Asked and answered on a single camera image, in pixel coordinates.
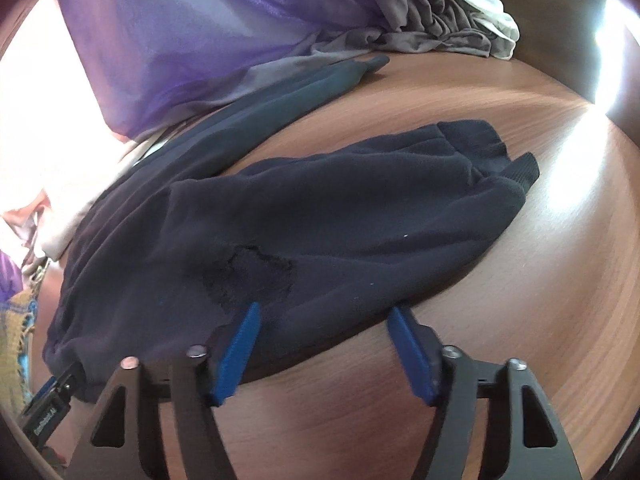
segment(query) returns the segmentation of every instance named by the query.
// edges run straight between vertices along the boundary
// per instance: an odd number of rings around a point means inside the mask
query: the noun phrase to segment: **gray fabric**
[[[511,59],[520,30],[510,14],[504,12],[500,0],[458,0],[471,17],[476,28],[490,35],[491,55],[497,59]]]
[[[459,0],[59,0],[109,127],[140,139],[373,50],[489,56]]]

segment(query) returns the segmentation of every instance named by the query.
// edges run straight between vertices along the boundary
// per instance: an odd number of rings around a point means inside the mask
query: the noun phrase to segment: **white cloth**
[[[476,23],[497,37],[491,42],[491,55],[498,59],[511,59],[516,41],[520,39],[518,25],[510,14],[504,12],[500,0],[463,0],[470,7],[470,15]]]
[[[162,137],[167,128],[154,133],[143,142],[130,140],[124,144],[123,153],[115,166],[104,168],[96,175],[95,183],[82,193],[66,193],[63,200],[51,203],[46,221],[38,228],[37,245],[44,254],[58,261],[70,244],[76,229],[102,192],[137,163]]]

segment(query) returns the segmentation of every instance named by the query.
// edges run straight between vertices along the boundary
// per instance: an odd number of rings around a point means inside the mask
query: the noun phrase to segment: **pile of clothes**
[[[254,301],[248,377],[321,351],[480,257],[538,177],[476,120],[223,175],[388,62],[351,58],[509,59],[518,28],[498,0],[58,1],[106,123],[130,139],[48,228],[14,225],[37,240],[31,269],[68,248],[43,357],[54,374],[82,363],[83,400],[124,356],[182,352]]]

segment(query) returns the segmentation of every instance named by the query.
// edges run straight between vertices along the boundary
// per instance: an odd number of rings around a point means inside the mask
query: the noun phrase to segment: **screw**
[[[120,368],[123,370],[135,370],[140,366],[140,361],[137,357],[125,357],[120,361]]]
[[[196,358],[207,355],[207,347],[204,345],[193,345],[187,350],[187,356]]]
[[[527,364],[524,361],[521,361],[520,359],[516,359],[515,357],[512,357],[511,359],[509,359],[509,366],[511,366],[511,368],[515,368],[516,370],[526,370],[527,369]]]
[[[455,346],[448,345],[442,348],[442,355],[444,355],[444,357],[449,357],[450,359],[457,359],[462,354]]]

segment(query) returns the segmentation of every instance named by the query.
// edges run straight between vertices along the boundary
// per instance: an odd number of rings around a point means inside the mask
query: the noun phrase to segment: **yellow knitted fabric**
[[[0,402],[14,415],[31,400],[26,338],[33,331],[44,270],[38,270],[28,288],[0,303]]]

